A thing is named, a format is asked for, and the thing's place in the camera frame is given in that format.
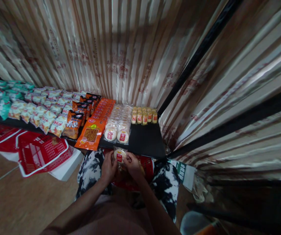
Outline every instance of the black shelf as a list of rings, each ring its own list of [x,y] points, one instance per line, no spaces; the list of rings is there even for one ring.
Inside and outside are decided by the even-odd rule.
[[[3,121],[0,117],[0,125],[10,126],[36,133],[43,133],[40,128],[36,128],[31,123],[26,124],[23,120],[8,118]],[[76,139],[71,139],[65,136],[62,136],[61,138],[66,139],[72,146],[77,141]],[[113,144],[104,140],[103,137],[101,137],[99,147],[112,149],[113,146],[121,147],[134,154],[142,155],[145,157],[155,159],[163,159],[166,157],[159,124],[149,123],[146,126],[131,125],[131,134],[128,145],[123,145],[119,143]]]

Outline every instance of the patterned pants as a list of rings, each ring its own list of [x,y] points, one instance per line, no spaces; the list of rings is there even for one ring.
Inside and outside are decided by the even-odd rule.
[[[77,175],[79,187],[76,199],[90,189],[101,177],[103,160],[104,155],[101,149],[88,151],[86,153]],[[155,164],[154,178],[149,185],[174,222],[176,220],[176,203],[179,184],[180,179],[177,170],[172,164],[162,162]],[[112,195],[112,185],[110,184],[102,194]],[[141,209],[144,207],[145,204],[142,201],[141,195],[139,195],[133,204],[133,208]]]

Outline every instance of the shirt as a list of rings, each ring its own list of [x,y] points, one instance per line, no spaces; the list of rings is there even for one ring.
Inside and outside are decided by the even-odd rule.
[[[83,218],[79,228],[70,234],[152,235],[154,233],[147,209],[134,210],[122,198],[101,195]],[[41,235],[59,235],[59,233],[45,230]]]

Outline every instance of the hand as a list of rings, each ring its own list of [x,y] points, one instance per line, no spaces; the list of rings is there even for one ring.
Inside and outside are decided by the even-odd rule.
[[[113,151],[108,152],[104,155],[104,161],[101,167],[101,178],[100,180],[104,182],[107,187],[109,183],[112,182],[114,178],[115,172],[117,170],[117,160],[114,159],[113,164],[111,160],[111,156],[113,155]]]
[[[139,179],[144,178],[144,175],[140,168],[140,162],[135,157],[134,154],[130,152],[126,152],[126,159],[123,158],[123,162],[127,167],[129,174],[133,177],[133,179],[137,182]]]

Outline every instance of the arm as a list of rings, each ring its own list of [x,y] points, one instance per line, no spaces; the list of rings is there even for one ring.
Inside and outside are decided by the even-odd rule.
[[[113,151],[107,153],[104,157],[101,168],[101,178],[97,183],[56,217],[45,230],[55,230],[60,234],[68,234],[79,227],[83,216],[85,216],[89,209],[96,203],[100,194],[114,177],[117,161],[115,159],[112,165],[111,154],[113,154]]]
[[[179,230],[162,207],[157,197],[154,195],[148,182],[142,174],[138,159],[132,153],[127,153],[127,158],[123,159],[123,161],[127,166],[128,172],[140,188],[154,233],[180,234]]]

